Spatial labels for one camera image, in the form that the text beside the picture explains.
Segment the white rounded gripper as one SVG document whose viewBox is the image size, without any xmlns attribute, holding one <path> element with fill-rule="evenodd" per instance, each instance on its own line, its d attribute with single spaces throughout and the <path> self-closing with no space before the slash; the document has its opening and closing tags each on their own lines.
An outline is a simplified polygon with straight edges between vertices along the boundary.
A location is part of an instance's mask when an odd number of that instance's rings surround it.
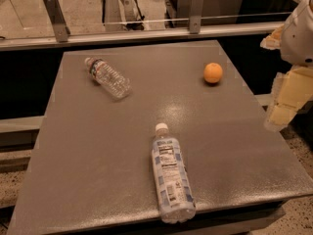
<svg viewBox="0 0 313 235">
<path fill-rule="evenodd" d="M 287 127 L 313 97 L 312 0 L 301 0 L 284 26 L 263 38 L 260 47 L 280 50 L 284 61 L 299 65 L 292 66 L 287 73 L 278 72 L 272 84 L 264 127 L 277 132 Z"/>
</svg>

